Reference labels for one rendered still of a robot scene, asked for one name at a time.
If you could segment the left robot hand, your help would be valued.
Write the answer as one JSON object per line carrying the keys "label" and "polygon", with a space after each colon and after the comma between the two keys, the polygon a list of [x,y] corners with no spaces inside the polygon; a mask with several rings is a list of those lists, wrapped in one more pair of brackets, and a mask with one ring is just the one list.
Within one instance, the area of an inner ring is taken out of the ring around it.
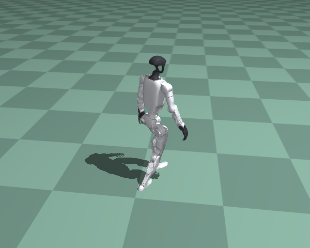
{"label": "left robot hand", "polygon": [[[138,121],[139,121],[139,123],[140,123],[140,118],[145,114],[145,112],[143,111],[143,112],[141,112],[140,113],[140,110],[138,109],[138,113],[139,113],[139,115],[138,115]],[[141,123],[140,123],[141,124]],[[143,124],[143,123],[142,123]]]}

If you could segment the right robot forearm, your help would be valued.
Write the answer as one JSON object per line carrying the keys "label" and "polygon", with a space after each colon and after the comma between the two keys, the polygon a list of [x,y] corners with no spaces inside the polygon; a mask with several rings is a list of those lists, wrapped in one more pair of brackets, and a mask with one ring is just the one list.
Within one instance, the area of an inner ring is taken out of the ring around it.
{"label": "right robot forearm", "polygon": [[177,108],[177,105],[174,105],[174,113],[172,113],[172,117],[174,118],[175,122],[176,122],[176,125],[179,127],[179,126],[182,126],[184,128],[184,122],[182,121],[181,117],[180,117],[180,114],[179,114],[179,111],[178,111],[178,108]]}

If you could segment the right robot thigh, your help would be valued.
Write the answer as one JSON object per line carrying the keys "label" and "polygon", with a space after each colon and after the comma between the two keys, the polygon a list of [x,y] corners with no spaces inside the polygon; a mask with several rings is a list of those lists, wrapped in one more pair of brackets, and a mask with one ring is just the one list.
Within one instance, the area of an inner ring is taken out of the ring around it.
{"label": "right robot thigh", "polygon": [[162,126],[160,123],[157,123],[154,126],[154,133],[156,135],[156,150],[150,156],[153,162],[155,162],[158,155],[162,156],[168,139],[168,128],[164,125]]}

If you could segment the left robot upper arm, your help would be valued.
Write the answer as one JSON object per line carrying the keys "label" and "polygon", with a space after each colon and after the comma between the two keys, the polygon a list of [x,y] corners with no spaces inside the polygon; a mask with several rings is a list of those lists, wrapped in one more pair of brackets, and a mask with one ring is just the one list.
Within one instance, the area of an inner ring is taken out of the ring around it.
{"label": "left robot upper arm", "polygon": [[143,84],[144,84],[144,78],[146,77],[147,75],[142,75],[140,78],[139,78],[139,88],[138,88],[138,94],[137,96],[143,100]]}

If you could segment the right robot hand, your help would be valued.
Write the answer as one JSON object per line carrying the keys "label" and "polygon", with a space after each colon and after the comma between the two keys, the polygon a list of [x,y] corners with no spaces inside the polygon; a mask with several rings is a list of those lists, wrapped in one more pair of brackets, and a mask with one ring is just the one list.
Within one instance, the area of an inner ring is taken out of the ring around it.
{"label": "right robot hand", "polygon": [[183,141],[185,141],[187,139],[187,136],[188,136],[188,131],[187,131],[187,128],[186,126],[184,125],[184,128],[182,126],[179,126],[179,129],[182,130],[182,133],[184,135],[184,139]]}

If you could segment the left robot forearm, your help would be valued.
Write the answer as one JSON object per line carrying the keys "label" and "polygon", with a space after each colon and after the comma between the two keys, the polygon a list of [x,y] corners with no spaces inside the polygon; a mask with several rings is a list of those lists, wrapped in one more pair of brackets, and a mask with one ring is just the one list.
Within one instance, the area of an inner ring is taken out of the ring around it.
{"label": "left robot forearm", "polygon": [[137,101],[138,101],[137,107],[141,113],[144,111],[144,100],[141,100],[139,97],[137,97]]}

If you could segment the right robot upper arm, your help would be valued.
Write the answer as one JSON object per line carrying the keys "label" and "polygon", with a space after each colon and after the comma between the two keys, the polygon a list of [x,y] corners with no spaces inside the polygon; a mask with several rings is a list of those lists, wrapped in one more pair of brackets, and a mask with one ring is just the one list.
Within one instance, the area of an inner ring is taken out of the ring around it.
{"label": "right robot upper arm", "polygon": [[168,105],[168,112],[174,113],[174,96],[173,96],[173,87],[167,82],[161,83],[161,90],[165,94],[166,102]]}

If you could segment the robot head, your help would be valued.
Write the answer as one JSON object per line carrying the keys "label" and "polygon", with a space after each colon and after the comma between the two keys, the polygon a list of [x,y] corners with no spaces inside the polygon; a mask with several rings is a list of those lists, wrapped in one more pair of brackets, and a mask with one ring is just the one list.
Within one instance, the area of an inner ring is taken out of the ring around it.
{"label": "robot head", "polygon": [[[159,74],[164,71],[164,66],[166,64],[165,58],[163,58],[162,56],[154,56],[149,60],[149,63],[151,65],[154,65],[156,67],[156,69],[155,69],[155,71],[153,71],[152,75],[149,76],[148,78],[153,80],[153,81],[159,80]],[[162,66],[161,71],[158,69],[158,66]]]}

